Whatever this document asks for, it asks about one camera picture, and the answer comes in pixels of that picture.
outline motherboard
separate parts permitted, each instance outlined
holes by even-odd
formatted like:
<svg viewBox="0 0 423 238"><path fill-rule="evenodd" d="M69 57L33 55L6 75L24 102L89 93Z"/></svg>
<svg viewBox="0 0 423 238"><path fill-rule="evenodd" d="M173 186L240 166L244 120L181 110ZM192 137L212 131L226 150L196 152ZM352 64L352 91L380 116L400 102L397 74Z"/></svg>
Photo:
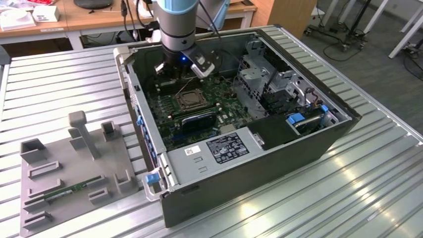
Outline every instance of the motherboard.
<svg viewBox="0 0 423 238"><path fill-rule="evenodd" d="M241 128L252 121L233 79L212 76L156 83L146 101L168 151Z"/></svg>

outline desk leg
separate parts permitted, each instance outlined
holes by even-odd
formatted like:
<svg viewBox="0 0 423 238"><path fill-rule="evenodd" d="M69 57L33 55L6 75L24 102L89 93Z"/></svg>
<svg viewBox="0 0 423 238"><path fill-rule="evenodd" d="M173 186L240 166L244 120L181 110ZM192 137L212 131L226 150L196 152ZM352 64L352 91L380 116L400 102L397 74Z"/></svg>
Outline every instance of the desk leg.
<svg viewBox="0 0 423 238"><path fill-rule="evenodd" d="M400 30L400 32L405 32L408 30L408 27L411 26L411 24L413 23L413 21L416 20L419 14L423 11L423 4L421 6L417 8L417 11L415 12L415 14L412 15L412 17L409 18L409 21L407 22L407 24L404 25L404 28Z"/></svg>
<svg viewBox="0 0 423 238"><path fill-rule="evenodd" d="M401 39L400 43L397 44L397 46L395 47L393 51L389 54L389 58L392 59L397 52L401 50L401 48L404 47L407 41L409 40L409 38L413 36L415 32L417 31L417 29L420 28L423 24L423 16L419 18L417 22L415 23L415 25L412 26L409 32L407 33L407 35L404 36L404 38Z"/></svg>
<svg viewBox="0 0 423 238"><path fill-rule="evenodd" d="M329 8L328 8L328 10L324 14L324 17L322 17L322 21L321 21L322 26L325 26L325 24L328 23L328 20L330 18L332 13L333 13L333 9L336 7L337 1L338 0L332 0L332 2L330 2Z"/></svg>
<svg viewBox="0 0 423 238"><path fill-rule="evenodd" d="M338 19L340 23L344 23L345 18L348 16L349 12L351 12L351 9L352 9L352 6L353 6L355 2L356 2L356 0L349 0L347 8L345 8L345 10L343 12L341 18Z"/></svg>
<svg viewBox="0 0 423 238"><path fill-rule="evenodd" d="M381 4L380 4L380 7L377 8L376 13L373 14L373 16L372 16L372 18L371 18L371 20L369 20L368 25L365 26L365 29L364 29L364 31L363 31L364 34L367 34L367 33L369 32L372 26L375 25L375 23L376 23L376 21L377 21L377 19L379 19L379 17L380 17L380 14L381 14L381 12L383 12L383 9L384 9L385 4L388 3L388 1L389 1L389 0L383 0L383 2L381 2Z"/></svg>
<svg viewBox="0 0 423 238"><path fill-rule="evenodd" d="M78 31L68 31L66 37L70 41L72 49L73 50L82 50L84 46L82 46L81 41L80 41L80 37L81 37L80 32Z"/></svg>
<svg viewBox="0 0 423 238"><path fill-rule="evenodd" d="M246 11L244 12L244 17L242 17L242 21L240 23L240 29L245 29L248 27L250 27L250 21L252 21L252 11Z"/></svg>

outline cpu socket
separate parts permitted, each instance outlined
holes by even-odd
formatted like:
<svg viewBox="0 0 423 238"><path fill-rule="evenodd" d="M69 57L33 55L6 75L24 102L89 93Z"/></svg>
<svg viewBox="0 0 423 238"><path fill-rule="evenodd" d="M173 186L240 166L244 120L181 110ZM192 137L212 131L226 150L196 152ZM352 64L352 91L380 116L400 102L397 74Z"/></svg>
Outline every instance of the cpu socket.
<svg viewBox="0 0 423 238"><path fill-rule="evenodd" d="M190 111L208 105L200 89L181 92L176 99L180 109L184 111Z"/></svg>

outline power supply label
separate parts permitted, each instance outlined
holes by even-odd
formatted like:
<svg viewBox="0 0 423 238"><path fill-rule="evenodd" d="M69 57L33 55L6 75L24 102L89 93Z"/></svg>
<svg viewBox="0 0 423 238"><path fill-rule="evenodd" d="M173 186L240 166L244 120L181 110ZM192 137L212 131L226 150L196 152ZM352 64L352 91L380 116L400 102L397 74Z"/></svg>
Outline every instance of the power supply label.
<svg viewBox="0 0 423 238"><path fill-rule="evenodd" d="M249 153L236 133L222 136L206 142L216 162L222 164Z"/></svg>

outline floor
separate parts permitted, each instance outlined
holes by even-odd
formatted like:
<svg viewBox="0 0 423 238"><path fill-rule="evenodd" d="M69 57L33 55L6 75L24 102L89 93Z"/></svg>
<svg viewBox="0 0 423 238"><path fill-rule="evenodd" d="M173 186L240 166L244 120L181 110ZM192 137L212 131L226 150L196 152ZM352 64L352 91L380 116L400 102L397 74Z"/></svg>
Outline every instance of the floor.
<svg viewBox="0 0 423 238"><path fill-rule="evenodd" d="M347 0L340 0L337 3L333 12L333 21L345 2ZM329 3L330 0L318 0L320 9L326 10ZM357 1L345 21L348 26L352 25L360 6L361 3ZM368 8L360 21L359 29L364 29L373 13L375 10ZM399 32L404 24L397 18L387 14L381 15L372 31L367 35L367 45L356 56L345 62L330 60L322 54L322 49L336 42L334 39L321 36L318 33L312 33L309 37L302 36L301 41L411 127L423 134L423 81L407 72L403 66L403 53L397 54L393 59L388 58L388 54L404 36ZM416 43L421 37L423 34L417 33L411 42ZM330 47L326 49L326 54L332 58L345 59L356 52L356 48L351 48L345 53L340 49L340 47ZM421 71L417 70L408 59L405 64L412 72L423 77Z"/></svg>

